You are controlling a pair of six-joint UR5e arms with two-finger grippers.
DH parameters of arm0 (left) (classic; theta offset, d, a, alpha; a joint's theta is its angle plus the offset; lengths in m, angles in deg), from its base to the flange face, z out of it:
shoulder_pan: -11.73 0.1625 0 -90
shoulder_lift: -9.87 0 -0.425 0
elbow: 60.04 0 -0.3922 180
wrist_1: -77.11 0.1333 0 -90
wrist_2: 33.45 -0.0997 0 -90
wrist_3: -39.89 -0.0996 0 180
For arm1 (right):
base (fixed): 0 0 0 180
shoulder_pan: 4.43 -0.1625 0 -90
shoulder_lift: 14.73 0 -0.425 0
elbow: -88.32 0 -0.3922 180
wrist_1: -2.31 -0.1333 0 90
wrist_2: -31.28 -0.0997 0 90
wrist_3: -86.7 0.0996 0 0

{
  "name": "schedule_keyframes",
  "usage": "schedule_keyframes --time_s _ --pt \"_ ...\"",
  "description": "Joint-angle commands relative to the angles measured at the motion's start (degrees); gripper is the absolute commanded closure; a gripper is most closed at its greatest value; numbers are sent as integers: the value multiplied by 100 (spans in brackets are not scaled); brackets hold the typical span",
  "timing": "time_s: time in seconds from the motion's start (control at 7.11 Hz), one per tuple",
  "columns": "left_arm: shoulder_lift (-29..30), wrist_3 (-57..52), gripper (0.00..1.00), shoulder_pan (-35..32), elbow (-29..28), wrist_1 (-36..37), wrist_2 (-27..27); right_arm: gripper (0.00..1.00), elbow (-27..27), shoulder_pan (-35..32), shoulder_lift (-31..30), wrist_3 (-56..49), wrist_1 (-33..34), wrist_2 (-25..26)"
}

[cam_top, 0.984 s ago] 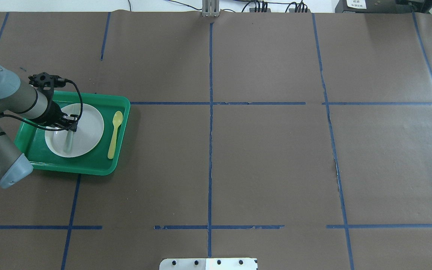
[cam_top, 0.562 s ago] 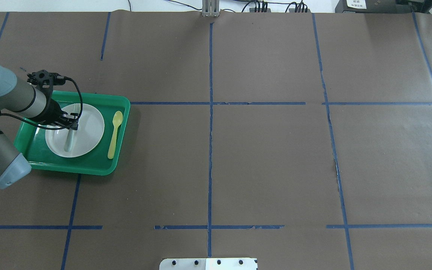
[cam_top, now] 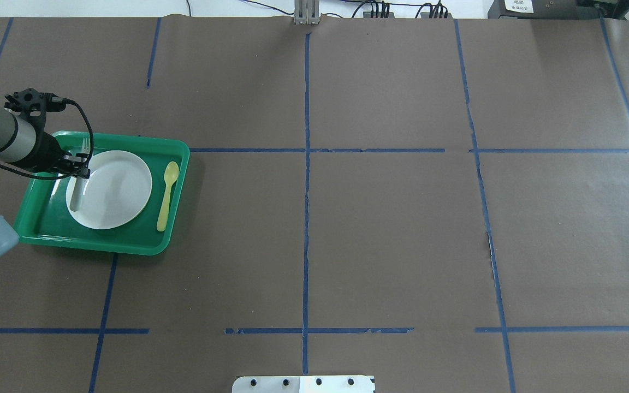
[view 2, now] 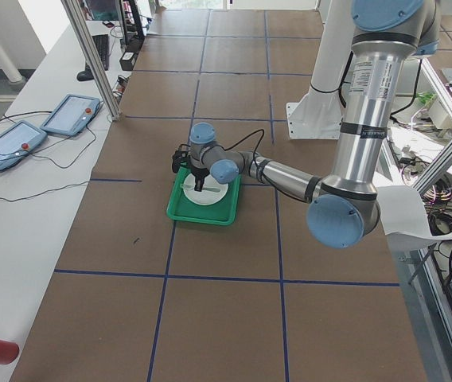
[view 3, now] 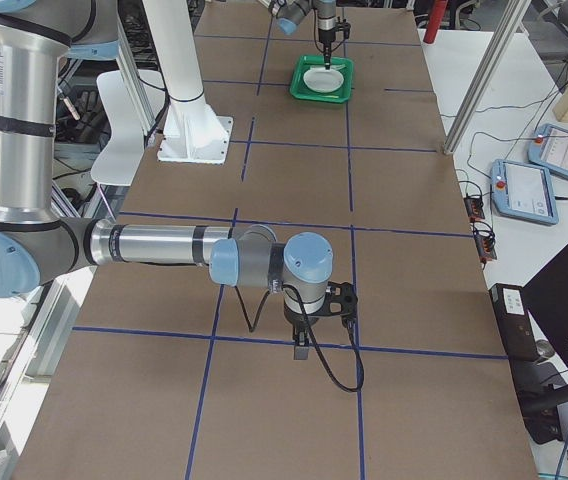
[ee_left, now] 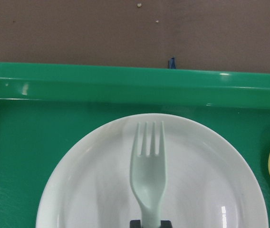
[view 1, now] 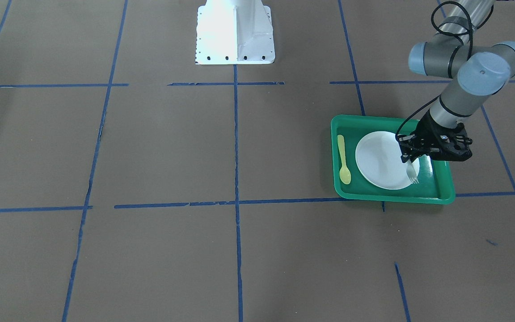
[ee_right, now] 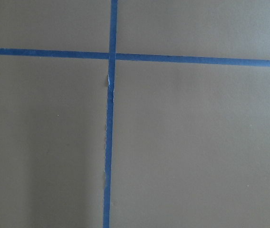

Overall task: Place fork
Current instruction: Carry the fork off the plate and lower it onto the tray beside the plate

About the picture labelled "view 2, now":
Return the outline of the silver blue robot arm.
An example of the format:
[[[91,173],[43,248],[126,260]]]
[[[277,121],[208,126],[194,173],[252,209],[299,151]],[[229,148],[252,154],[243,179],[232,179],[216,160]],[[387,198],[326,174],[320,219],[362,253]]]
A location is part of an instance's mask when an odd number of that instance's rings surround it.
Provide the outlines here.
[[[355,1],[351,15],[357,62],[331,173],[317,177],[255,150],[227,151],[211,124],[198,123],[189,135],[195,181],[188,190],[204,190],[206,177],[224,185],[246,174],[307,203],[311,234],[332,248],[353,246],[376,227],[380,207],[372,179],[401,67],[410,56],[436,51],[441,12],[437,1]]]

